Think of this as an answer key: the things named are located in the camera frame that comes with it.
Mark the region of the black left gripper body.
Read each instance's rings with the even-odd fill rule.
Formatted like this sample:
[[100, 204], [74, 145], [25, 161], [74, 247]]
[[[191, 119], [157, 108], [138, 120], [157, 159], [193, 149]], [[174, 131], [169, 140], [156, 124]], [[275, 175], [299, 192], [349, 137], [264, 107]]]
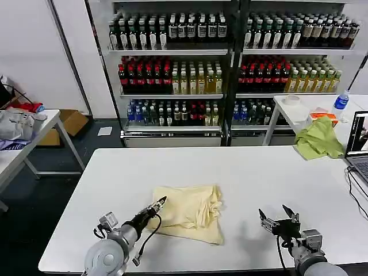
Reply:
[[132, 226], [135, 230], [142, 231], [147, 226], [151, 218], [153, 218], [153, 209], [145, 208], [132, 219]]

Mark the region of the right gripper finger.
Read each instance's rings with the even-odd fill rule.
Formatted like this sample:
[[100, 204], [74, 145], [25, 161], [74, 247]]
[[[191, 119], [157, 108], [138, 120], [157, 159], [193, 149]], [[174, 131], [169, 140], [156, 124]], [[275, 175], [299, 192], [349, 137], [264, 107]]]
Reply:
[[284, 211], [286, 212], [286, 214], [288, 215], [288, 217], [290, 218], [290, 221], [292, 223], [299, 223], [299, 213], [294, 213], [294, 211], [292, 209], [290, 209], [289, 207], [287, 207], [286, 205], [282, 205]]
[[258, 209], [261, 226], [267, 231], [272, 231], [274, 227], [278, 226], [278, 223], [268, 218], [261, 209]]

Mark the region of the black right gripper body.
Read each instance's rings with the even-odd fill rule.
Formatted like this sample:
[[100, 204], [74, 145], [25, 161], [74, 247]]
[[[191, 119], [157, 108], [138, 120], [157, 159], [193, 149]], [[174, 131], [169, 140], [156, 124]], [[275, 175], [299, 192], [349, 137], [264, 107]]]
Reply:
[[283, 219], [275, 222], [271, 233], [280, 237], [301, 237], [300, 222], [292, 219]]

